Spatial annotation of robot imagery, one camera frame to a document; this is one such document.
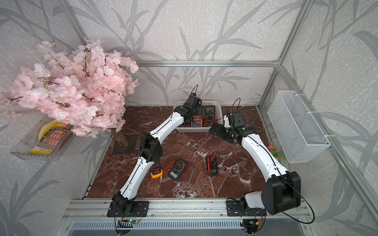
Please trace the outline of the orange Victor multimeter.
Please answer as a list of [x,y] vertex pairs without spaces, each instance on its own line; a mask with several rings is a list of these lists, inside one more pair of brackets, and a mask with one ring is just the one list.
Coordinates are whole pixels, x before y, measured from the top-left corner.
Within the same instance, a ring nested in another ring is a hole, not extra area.
[[194,116],[191,118],[191,127],[203,127],[204,117]]

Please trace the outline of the large red multimeter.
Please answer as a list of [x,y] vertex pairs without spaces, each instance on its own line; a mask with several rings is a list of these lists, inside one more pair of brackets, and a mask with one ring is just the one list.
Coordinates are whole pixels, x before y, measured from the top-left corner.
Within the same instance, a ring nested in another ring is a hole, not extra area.
[[216,120],[216,107],[214,105],[205,106],[205,121],[211,123]]

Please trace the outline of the small black red multimeter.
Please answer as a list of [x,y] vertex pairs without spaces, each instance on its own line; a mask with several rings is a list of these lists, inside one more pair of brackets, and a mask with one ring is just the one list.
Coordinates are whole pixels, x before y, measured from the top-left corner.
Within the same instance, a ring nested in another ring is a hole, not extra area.
[[218,175],[218,165],[217,160],[214,155],[208,155],[206,158],[206,172],[209,176]]

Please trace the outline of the small dark grey multimeter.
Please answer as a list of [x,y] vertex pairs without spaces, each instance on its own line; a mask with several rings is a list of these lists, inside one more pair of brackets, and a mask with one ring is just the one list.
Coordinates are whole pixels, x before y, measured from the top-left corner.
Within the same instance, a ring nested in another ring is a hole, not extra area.
[[168,177],[175,182],[178,181],[182,175],[186,174],[186,167],[187,164],[183,160],[176,160],[172,169],[168,172]]

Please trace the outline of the small yellow multimeter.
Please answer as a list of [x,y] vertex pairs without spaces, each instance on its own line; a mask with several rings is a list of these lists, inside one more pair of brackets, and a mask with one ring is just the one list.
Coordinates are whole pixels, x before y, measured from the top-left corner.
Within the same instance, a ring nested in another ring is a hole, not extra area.
[[163,175],[163,169],[160,164],[154,163],[152,167],[149,169],[149,173],[152,179],[157,179]]

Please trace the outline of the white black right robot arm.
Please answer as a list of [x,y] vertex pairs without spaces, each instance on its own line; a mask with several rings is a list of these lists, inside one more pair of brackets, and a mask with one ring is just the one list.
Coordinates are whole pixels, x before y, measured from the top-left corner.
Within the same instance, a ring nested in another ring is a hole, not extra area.
[[265,179],[262,191],[250,192],[241,197],[245,208],[265,209],[270,215],[301,205],[301,179],[289,172],[269,151],[259,133],[246,125],[241,112],[228,113],[223,123],[215,123],[209,132],[223,140],[241,145],[253,158]]

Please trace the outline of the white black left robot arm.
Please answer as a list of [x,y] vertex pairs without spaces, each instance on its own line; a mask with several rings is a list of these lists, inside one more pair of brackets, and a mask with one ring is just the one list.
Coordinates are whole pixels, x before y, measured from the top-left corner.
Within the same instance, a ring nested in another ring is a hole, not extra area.
[[162,156],[161,145],[165,138],[186,119],[192,118],[197,113],[201,104],[202,100],[197,97],[196,93],[191,93],[187,101],[183,105],[174,108],[171,116],[160,126],[149,133],[142,134],[137,163],[127,182],[112,198],[112,203],[116,207],[123,212],[131,211],[132,204],[143,179],[150,168],[154,164],[157,164]]

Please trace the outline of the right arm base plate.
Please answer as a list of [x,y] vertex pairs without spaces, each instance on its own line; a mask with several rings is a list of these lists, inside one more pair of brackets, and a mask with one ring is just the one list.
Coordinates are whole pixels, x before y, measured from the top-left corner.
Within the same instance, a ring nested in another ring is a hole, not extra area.
[[254,216],[265,217],[266,210],[262,208],[251,208],[247,205],[245,200],[236,200],[228,198],[226,200],[227,216]]

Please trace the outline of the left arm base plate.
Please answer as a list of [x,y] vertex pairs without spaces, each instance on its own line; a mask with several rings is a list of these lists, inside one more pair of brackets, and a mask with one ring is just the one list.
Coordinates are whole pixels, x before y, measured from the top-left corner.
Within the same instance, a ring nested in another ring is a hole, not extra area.
[[110,207],[107,212],[107,217],[146,217],[149,201],[134,201],[131,204],[127,204],[123,209],[116,206],[114,202],[111,202]]

